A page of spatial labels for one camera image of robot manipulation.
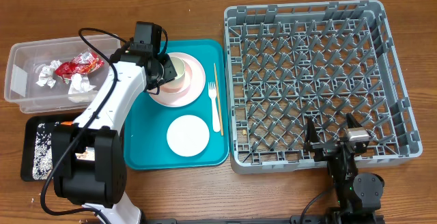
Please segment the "cream bowl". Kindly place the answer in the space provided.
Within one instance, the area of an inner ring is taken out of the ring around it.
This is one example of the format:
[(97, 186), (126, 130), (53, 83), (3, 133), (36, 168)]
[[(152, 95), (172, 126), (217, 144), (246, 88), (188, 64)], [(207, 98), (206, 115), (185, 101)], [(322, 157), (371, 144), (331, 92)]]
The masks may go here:
[(177, 155), (192, 157), (203, 152), (208, 145), (210, 131), (207, 124), (195, 115), (183, 115), (169, 125), (167, 144)]

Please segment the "peanut and rice scraps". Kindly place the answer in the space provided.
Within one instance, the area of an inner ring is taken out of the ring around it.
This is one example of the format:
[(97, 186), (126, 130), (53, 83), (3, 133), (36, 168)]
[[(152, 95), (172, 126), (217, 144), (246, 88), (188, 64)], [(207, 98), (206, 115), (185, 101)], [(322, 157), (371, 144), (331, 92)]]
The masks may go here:
[(28, 155), (23, 163), (22, 179), (41, 181), (47, 179), (53, 168), (52, 133), (62, 122), (31, 122), (26, 127)]

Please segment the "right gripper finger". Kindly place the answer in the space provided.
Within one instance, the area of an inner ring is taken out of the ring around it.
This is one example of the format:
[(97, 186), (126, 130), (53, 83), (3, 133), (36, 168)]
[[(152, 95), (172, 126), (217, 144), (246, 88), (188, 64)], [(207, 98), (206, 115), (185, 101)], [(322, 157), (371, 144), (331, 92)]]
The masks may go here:
[(305, 133), (305, 145), (318, 144), (320, 139), (311, 117), (307, 117), (307, 131)]
[(351, 113), (346, 114), (346, 122), (349, 129), (362, 128), (362, 125), (356, 120), (356, 118)]

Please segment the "large pink plate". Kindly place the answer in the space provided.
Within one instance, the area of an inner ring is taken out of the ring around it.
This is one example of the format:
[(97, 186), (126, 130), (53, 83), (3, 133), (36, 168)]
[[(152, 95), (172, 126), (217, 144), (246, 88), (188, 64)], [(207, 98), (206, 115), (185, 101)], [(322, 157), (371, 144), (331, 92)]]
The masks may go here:
[(200, 62), (189, 54), (169, 53), (169, 56), (179, 57), (191, 67), (191, 84), (180, 93), (167, 93), (160, 86), (159, 95), (150, 94), (150, 97), (158, 104), (166, 107), (183, 107), (194, 102), (201, 95), (206, 84), (205, 70)]

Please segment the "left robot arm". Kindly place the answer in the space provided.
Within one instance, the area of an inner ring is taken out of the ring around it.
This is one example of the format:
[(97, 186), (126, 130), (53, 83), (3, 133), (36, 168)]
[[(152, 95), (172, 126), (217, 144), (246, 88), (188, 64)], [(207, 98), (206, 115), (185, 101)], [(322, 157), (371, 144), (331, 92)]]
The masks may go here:
[(139, 94), (158, 95), (176, 78), (167, 45), (160, 25), (137, 22), (134, 36), (104, 58), (110, 69), (94, 100), (71, 125), (55, 127), (53, 168), (40, 196), (47, 214), (93, 212), (102, 223), (146, 222), (126, 193), (120, 133)]

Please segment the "red snack wrapper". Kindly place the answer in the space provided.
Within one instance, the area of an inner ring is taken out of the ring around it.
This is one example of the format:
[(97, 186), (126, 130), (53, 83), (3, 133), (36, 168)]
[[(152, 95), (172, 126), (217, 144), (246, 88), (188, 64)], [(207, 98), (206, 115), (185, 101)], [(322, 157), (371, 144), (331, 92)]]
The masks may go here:
[(86, 75), (103, 67), (104, 61), (100, 56), (87, 49), (78, 54), (71, 61), (62, 63), (56, 70), (55, 74), (62, 79), (71, 79), (75, 74)]

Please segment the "cream plastic cup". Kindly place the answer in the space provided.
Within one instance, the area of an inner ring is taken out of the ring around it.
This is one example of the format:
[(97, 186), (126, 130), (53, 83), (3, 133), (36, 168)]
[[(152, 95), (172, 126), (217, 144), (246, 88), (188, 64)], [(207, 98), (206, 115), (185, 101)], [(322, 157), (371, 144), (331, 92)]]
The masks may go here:
[(170, 56), (170, 59), (177, 74), (173, 82), (180, 82), (185, 76), (185, 63), (179, 57)]

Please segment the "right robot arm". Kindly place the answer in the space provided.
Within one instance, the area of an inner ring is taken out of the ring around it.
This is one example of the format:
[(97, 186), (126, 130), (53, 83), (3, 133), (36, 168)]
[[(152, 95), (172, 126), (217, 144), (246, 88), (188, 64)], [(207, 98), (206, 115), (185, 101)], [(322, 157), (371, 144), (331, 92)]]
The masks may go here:
[(325, 162), (333, 186), (313, 198), (300, 215), (300, 223), (305, 222), (305, 214), (311, 205), (325, 194), (335, 190), (338, 206), (328, 208), (319, 223), (383, 223), (384, 217), (377, 216), (381, 208), (384, 180), (374, 173), (359, 173), (355, 157), (367, 151), (370, 135), (352, 114), (346, 115), (346, 135), (333, 143), (320, 143), (312, 119), (307, 120), (304, 149), (314, 153), (315, 162)]

